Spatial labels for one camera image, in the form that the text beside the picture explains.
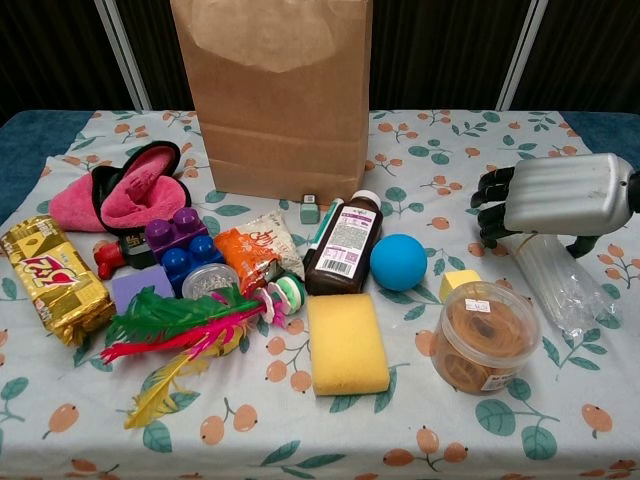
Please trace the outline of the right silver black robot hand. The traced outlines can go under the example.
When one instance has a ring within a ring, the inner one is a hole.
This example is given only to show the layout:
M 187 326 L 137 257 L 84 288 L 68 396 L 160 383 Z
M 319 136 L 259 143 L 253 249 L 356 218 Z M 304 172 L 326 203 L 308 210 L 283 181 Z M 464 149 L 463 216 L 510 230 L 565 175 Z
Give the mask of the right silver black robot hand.
M 639 171 L 613 153 L 521 160 L 484 174 L 470 207 L 487 247 L 514 234 L 568 235 L 580 258 L 639 211 Z

